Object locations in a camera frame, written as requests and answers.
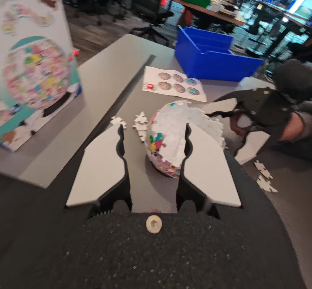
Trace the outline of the person's right hand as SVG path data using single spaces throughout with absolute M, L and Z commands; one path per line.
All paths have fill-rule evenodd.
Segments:
M 237 135 L 241 137 L 245 137 L 247 135 L 247 131 L 241 127 L 238 126 L 238 120 L 240 119 L 242 113 L 241 112 L 235 112 L 233 116 L 230 118 L 230 128 L 233 132 L 235 132 Z M 300 116 L 293 112 L 291 114 L 291 118 L 289 122 L 287 123 L 283 134 L 281 135 L 279 142 L 284 141 L 292 141 L 296 138 L 298 138 L 304 130 L 304 123 L 301 120 Z

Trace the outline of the single white puzzle piece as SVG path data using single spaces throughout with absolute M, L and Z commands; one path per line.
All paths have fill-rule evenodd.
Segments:
M 118 125 L 118 126 L 122 125 L 124 130 L 127 128 L 127 123 L 120 116 L 118 116 L 118 117 L 116 117 L 116 116 L 111 117 L 110 124 L 111 125 Z

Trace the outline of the wooden desk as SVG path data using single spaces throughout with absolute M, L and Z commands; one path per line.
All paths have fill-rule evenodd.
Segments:
M 220 20 L 229 22 L 231 24 L 234 24 L 236 26 L 244 26 L 247 24 L 247 21 L 243 18 L 242 14 L 240 11 L 238 11 L 238 14 L 232 18 L 229 15 L 226 15 L 221 12 L 215 12 L 207 8 L 200 7 L 198 5 L 192 4 L 185 2 L 184 0 L 172 0 L 173 2 L 178 3 L 179 5 L 182 5 L 184 7 L 184 12 L 182 12 L 181 17 L 179 18 L 177 22 L 177 26 L 180 26 L 181 28 L 185 28 L 190 26 L 190 22 L 187 22 L 187 13 L 186 11 L 197 11 L 197 13 L 209 15 L 210 17 L 215 17 Z

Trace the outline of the white puzzle leaflet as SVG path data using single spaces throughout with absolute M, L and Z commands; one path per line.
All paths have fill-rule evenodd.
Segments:
M 196 78 L 187 77 L 176 70 L 146 66 L 143 75 L 142 91 L 176 96 L 203 103 L 207 102 L 201 82 Z

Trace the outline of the colourful puzzle ball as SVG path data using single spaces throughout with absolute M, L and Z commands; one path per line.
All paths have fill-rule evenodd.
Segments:
M 186 124 L 194 123 L 225 149 L 224 125 L 205 114 L 190 102 L 178 100 L 164 105 L 149 120 L 146 131 L 146 153 L 153 166 L 162 174 L 178 179 L 185 158 Z

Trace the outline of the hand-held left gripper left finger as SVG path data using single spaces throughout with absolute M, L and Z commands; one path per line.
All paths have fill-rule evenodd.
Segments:
M 66 208 L 88 206 L 89 214 L 108 214 L 118 207 L 132 211 L 123 142 L 123 126 L 115 124 L 85 148 Z

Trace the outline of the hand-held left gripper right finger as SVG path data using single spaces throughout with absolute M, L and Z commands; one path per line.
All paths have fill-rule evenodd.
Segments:
M 186 206 L 206 214 L 214 205 L 242 207 L 224 150 L 194 123 L 186 124 L 184 153 L 176 191 L 178 212 Z

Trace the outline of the blue plastic bin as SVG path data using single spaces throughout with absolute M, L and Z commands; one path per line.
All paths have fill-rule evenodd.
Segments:
M 253 76 L 263 60 L 233 54 L 232 41 L 229 35 L 178 26 L 174 55 L 189 78 L 240 82 Z

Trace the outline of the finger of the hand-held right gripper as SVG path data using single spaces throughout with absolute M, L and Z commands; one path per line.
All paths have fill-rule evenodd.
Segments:
M 234 114 L 237 104 L 236 98 L 211 102 L 202 108 L 202 114 L 210 118 L 216 116 L 230 117 Z

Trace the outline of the two joined white puzzle pieces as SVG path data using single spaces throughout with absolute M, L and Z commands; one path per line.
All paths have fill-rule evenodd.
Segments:
M 146 131 L 148 127 L 148 119 L 145 115 L 145 113 L 142 111 L 139 115 L 136 115 L 136 118 L 134 120 L 134 124 L 132 127 L 136 130 L 139 139 L 142 143 L 146 140 Z

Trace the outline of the colourful puzzle box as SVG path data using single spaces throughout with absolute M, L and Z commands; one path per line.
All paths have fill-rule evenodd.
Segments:
M 82 91 L 62 0 L 0 0 L 0 139 L 17 151 Z

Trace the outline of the row of white puzzle pieces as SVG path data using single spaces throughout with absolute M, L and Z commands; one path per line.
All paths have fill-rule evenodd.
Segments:
M 273 179 L 273 176 L 270 174 L 270 172 L 266 169 L 263 163 L 259 162 L 257 159 L 254 162 L 255 167 L 259 171 L 259 176 L 256 179 L 256 183 L 259 185 L 259 187 L 266 191 L 266 192 L 272 192 L 272 193 L 278 193 L 278 190 L 276 190 L 271 185 L 271 180 Z

